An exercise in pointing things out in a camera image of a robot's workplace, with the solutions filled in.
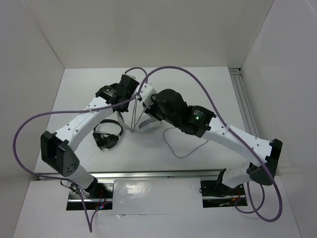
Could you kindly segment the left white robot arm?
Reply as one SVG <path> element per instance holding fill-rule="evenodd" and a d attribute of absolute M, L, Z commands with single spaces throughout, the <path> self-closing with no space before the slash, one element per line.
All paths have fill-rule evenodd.
<path fill-rule="evenodd" d="M 135 77 L 122 75 L 119 83 L 106 85 L 97 91 L 86 107 L 86 113 L 80 113 L 55 132 L 45 131 L 41 135 L 42 161 L 77 184 L 80 192 L 87 198 L 94 197 L 102 187 L 98 185 L 98 180 L 80 165 L 75 151 L 102 120 L 116 111 L 128 111 L 130 98 L 138 85 Z"/>

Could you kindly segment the aluminium rail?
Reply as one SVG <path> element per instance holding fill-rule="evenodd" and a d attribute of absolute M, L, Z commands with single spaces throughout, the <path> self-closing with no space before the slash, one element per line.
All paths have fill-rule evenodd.
<path fill-rule="evenodd" d="M 91 184 L 115 179 L 178 179 L 178 178 L 212 178 L 217 179 L 220 170 L 187 170 L 187 171 L 152 171 L 152 172 L 103 172 L 89 173 L 81 169 L 68 177 L 60 174 L 37 174 L 40 179 L 59 179 L 75 183 L 82 188 Z"/>
<path fill-rule="evenodd" d="M 229 68 L 229 74 L 236 95 L 236 99 L 239 105 L 240 113 L 245 130 L 256 137 L 260 136 L 254 114 L 252 112 L 251 104 L 248 99 L 246 88 L 244 86 L 240 69 Z"/>

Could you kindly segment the white grey headphones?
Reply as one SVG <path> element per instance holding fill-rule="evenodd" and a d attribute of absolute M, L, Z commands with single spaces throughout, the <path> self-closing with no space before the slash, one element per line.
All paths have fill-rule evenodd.
<path fill-rule="evenodd" d="M 127 130 L 131 133 L 135 131 L 136 126 L 129 126 L 125 123 L 124 117 L 121 112 L 116 112 L 117 121 L 123 127 L 124 130 Z M 154 117 L 150 117 L 145 121 L 139 123 L 138 128 L 144 133 L 154 132 L 162 127 L 162 122 Z"/>

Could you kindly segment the aluminium rail right side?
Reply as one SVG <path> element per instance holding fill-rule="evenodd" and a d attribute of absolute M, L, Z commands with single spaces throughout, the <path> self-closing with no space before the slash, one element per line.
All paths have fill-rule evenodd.
<path fill-rule="evenodd" d="M 260 136 L 254 114 L 252 112 L 251 104 L 248 99 L 246 88 L 244 86 L 240 69 L 229 68 L 229 74 L 236 95 L 236 99 L 239 105 L 240 113 L 245 130 L 256 137 Z"/>

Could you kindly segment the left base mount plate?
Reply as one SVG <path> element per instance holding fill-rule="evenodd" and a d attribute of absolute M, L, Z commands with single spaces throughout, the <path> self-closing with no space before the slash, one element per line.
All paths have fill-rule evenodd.
<path fill-rule="evenodd" d="M 67 200 L 67 211 L 83 211 L 83 205 L 79 192 L 75 186 L 64 185 L 68 188 L 68 200 Z M 113 189 L 114 181 L 102 181 L 98 183 L 98 190 L 94 195 L 89 195 L 88 192 L 80 188 L 82 197 L 88 211 L 98 210 L 112 210 L 113 206 Z"/>

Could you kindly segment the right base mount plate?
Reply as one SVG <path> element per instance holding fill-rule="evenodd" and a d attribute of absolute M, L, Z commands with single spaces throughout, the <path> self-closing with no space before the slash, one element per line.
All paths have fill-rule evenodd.
<path fill-rule="evenodd" d="M 236 188 L 219 185 L 215 180 L 202 180 L 199 189 L 204 208 L 247 206 L 246 192 L 241 184 Z"/>

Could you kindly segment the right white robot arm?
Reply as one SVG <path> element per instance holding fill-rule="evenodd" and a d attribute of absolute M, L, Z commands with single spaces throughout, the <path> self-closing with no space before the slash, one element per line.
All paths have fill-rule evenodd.
<path fill-rule="evenodd" d="M 145 113 L 165 121 L 183 133 L 216 142 L 243 156 L 247 161 L 235 168 L 223 169 L 217 179 L 216 189 L 228 194 L 240 184 L 254 181 L 272 185 L 283 143 L 260 139 L 234 126 L 224 126 L 219 116 L 202 106 L 189 106 L 182 96 L 172 90 L 156 92 L 142 89 L 139 99 Z"/>

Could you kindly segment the aluminium rail front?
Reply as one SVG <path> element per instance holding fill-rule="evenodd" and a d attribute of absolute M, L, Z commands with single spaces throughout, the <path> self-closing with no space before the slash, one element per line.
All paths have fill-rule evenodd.
<path fill-rule="evenodd" d="M 152 172 L 103 172 L 89 173 L 81 169 L 68 177 L 60 174 L 37 174 L 40 179 L 59 179 L 75 183 L 82 188 L 91 184 L 115 179 L 178 179 L 178 178 L 212 178 L 217 179 L 220 170 L 187 170 L 187 171 L 152 171 Z"/>

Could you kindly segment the base mount plate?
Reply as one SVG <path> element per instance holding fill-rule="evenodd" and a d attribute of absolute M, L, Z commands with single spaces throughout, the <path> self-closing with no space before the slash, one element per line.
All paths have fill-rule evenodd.
<path fill-rule="evenodd" d="M 219 185 L 215 180 L 202 180 L 199 189 L 204 208 L 247 206 L 246 192 L 241 184 L 236 188 Z"/>
<path fill-rule="evenodd" d="M 64 185 L 68 188 L 68 200 L 67 200 L 67 211 L 83 211 L 83 205 L 79 192 L 75 186 Z M 114 181 L 102 181 L 98 183 L 98 190 L 94 195 L 89 195 L 88 192 L 80 188 L 82 197 L 88 211 L 98 210 L 112 210 L 113 206 L 113 189 Z"/>

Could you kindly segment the black headphones near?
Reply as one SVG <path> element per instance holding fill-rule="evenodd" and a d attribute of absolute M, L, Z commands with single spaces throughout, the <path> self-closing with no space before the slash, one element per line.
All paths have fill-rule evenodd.
<path fill-rule="evenodd" d="M 115 124 L 119 126 L 120 127 L 119 134 L 111 134 L 107 132 L 97 131 L 98 126 L 100 126 L 103 123 L 111 123 L 111 124 Z M 116 146 L 122 135 L 123 135 L 123 127 L 120 125 L 119 122 L 113 119 L 104 119 L 99 124 L 97 124 L 93 129 L 93 138 L 95 140 L 97 147 L 99 147 L 101 150 L 103 150 L 104 148 L 111 149 L 114 146 Z"/>

